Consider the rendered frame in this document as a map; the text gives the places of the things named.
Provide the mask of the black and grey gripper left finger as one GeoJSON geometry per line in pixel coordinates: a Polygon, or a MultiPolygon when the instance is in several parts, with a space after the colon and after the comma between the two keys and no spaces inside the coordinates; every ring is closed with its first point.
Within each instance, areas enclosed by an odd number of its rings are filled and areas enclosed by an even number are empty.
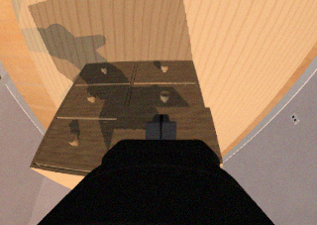
{"type": "Polygon", "coordinates": [[[161,114],[146,122],[146,140],[161,140],[161,114]]]}

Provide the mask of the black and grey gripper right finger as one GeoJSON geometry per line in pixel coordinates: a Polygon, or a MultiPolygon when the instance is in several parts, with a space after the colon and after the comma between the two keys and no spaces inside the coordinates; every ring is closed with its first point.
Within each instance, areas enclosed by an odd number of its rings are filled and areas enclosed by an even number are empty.
{"type": "Polygon", "coordinates": [[[161,114],[161,139],[176,140],[176,122],[169,121],[168,114],[161,114]]]}

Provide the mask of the brown wooden drawer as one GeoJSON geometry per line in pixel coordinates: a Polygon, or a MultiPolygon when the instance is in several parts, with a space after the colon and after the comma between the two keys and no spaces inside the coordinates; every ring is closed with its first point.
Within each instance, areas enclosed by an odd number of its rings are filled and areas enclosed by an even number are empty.
{"type": "Polygon", "coordinates": [[[141,61],[134,84],[196,84],[196,81],[191,61],[141,61]]]}
{"type": "Polygon", "coordinates": [[[201,107],[201,102],[197,85],[139,85],[133,86],[129,107],[201,107]]]}
{"type": "Polygon", "coordinates": [[[176,122],[176,140],[201,140],[223,164],[210,107],[119,107],[109,150],[119,141],[145,140],[146,122],[168,114],[176,122]]]}
{"type": "Polygon", "coordinates": [[[116,120],[119,107],[126,105],[129,88],[130,86],[73,87],[56,118],[116,120]]]}
{"type": "Polygon", "coordinates": [[[109,151],[114,127],[111,122],[54,121],[35,164],[90,173],[109,151]]]}
{"type": "Polygon", "coordinates": [[[135,64],[135,62],[88,64],[75,86],[131,84],[135,64]]]}

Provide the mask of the brown wooden chest of drawers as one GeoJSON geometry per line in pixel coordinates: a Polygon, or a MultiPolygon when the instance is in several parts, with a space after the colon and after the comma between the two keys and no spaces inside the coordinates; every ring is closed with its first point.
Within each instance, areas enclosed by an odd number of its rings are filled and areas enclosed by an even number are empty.
{"type": "Polygon", "coordinates": [[[200,88],[200,84],[199,84],[199,80],[197,77],[197,73],[196,73],[196,69],[194,66],[194,62],[193,60],[138,60],[138,61],[113,61],[113,62],[96,62],[96,63],[87,63],[84,68],[82,69],[82,71],[80,72],[80,74],[78,75],[78,77],[75,79],[75,81],[73,82],[72,86],[70,87],[70,89],[68,90],[67,94],[65,95],[63,101],[61,102],[59,108],[57,109],[37,151],[36,154],[32,160],[32,163],[30,165],[30,168],[41,173],[42,175],[70,188],[73,189],[87,174],[88,172],[79,172],[79,171],[72,171],[72,170],[65,170],[65,169],[53,169],[53,168],[47,168],[47,167],[41,167],[38,166],[37,164],[35,164],[35,161],[38,157],[38,154],[43,146],[43,143],[53,125],[54,121],[74,121],[74,122],[111,122],[111,123],[116,123],[116,120],[95,120],[95,119],[58,119],[56,118],[56,116],[58,115],[62,105],[64,104],[66,98],[68,97],[70,91],[72,90],[73,87],[96,87],[96,86],[130,86],[129,88],[129,92],[128,92],[128,96],[127,96],[127,100],[126,100],[126,105],[125,107],[129,107],[130,104],[130,99],[131,99],[131,94],[132,94],[132,90],[133,90],[133,86],[139,86],[139,85],[197,85],[197,89],[198,89],[198,94],[199,94],[199,98],[200,98],[200,102],[201,102],[201,107],[205,107],[204,104],[204,100],[203,100],[203,96],[202,96],[202,92],[201,92],[201,88],[200,88]],[[191,65],[192,65],[192,69],[193,69],[193,73],[194,73],[194,77],[195,77],[195,81],[196,84],[134,84],[134,80],[135,80],[135,76],[136,76],[136,71],[137,71],[137,67],[138,67],[138,63],[141,61],[191,61],[191,65]],[[108,84],[108,85],[78,85],[75,86],[76,81],[78,80],[78,78],[80,77],[81,73],[85,70],[85,68],[87,67],[88,64],[97,64],[97,63],[115,63],[115,62],[135,62],[135,68],[134,68],[134,72],[133,72],[133,76],[132,76],[132,80],[131,80],[131,84],[108,84]]]}

